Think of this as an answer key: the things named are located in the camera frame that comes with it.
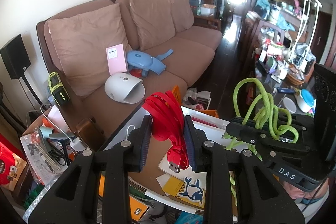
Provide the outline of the right hand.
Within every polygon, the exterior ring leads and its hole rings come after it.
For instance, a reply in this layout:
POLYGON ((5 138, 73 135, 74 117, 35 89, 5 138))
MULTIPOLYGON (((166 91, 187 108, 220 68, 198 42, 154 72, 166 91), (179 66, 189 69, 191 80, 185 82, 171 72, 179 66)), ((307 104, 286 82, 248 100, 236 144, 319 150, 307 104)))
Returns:
POLYGON ((296 188, 295 186, 282 181, 281 185, 284 187, 286 192, 289 194, 292 200, 305 198, 307 200, 314 200, 322 198, 329 190, 329 179, 327 178, 323 185, 317 187, 317 189, 312 192, 304 192, 303 190, 296 188))

